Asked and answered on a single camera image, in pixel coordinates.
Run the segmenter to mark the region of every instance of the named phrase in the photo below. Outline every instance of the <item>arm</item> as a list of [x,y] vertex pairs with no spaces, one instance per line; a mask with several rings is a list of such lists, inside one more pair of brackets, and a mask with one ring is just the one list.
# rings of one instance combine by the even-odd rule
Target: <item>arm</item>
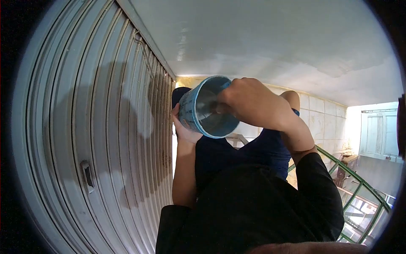
[[175,176],[172,185],[173,203],[190,208],[193,208],[196,203],[195,149],[196,144],[178,139]]
[[196,143],[202,134],[190,131],[179,122],[179,103],[172,110],[172,119],[178,135],[175,176],[172,184],[172,200],[175,205],[193,208],[196,203],[196,178],[194,161]]
[[289,103],[254,78],[234,79],[218,100],[230,106],[245,123],[283,132],[283,141],[297,165],[308,153],[317,152],[309,128]]

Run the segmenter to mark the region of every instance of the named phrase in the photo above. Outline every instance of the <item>metal shutter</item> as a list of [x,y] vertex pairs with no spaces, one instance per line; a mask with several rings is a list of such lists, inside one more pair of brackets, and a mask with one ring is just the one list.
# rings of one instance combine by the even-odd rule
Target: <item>metal shutter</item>
[[20,195],[55,252],[155,253],[171,203],[172,78],[115,1],[45,14],[16,77],[11,134]]

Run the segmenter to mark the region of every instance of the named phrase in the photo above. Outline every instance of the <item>dark shorts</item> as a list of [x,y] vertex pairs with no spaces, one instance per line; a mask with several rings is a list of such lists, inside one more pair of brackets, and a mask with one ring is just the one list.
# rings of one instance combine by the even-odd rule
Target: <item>dark shorts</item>
[[[172,93],[172,108],[190,88],[179,87]],[[298,116],[299,111],[292,109]],[[268,166],[273,173],[286,179],[291,155],[282,142],[277,130],[263,129],[261,134],[239,150],[230,145],[225,138],[212,139],[203,136],[196,144],[195,175],[197,192],[223,169],[242,165],[260,164]]]

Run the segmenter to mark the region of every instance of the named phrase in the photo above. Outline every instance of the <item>black shirt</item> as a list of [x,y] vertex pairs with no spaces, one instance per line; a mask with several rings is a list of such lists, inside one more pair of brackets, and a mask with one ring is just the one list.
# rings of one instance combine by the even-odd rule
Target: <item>black shirt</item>
[[194,209],[165,206],[156,253],[244,253],[269,243],[335,241],[340,194],[318,153],[296,167],[298,190],[261,165],[220,172]]

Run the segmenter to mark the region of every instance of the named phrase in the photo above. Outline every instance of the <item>fingers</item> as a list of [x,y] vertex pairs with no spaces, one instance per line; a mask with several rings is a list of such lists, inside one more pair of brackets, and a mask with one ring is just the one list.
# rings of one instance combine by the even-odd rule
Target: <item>fingers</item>
[[172,116],[179,114],[179,108],[180,108],[180,105],[179,105],[179,103],[177,103],[177,104],[175,105],[175,107],[174,107],[174,108],[172,109],[172,111],[171,111]]
[[172,114],[173,123],[175,124],[175,127],[177,127],[180,124],[179,116],[178,116],[178,114],[179,114],[179,103],[177,103],[175,108],[172,109],[171,114]]

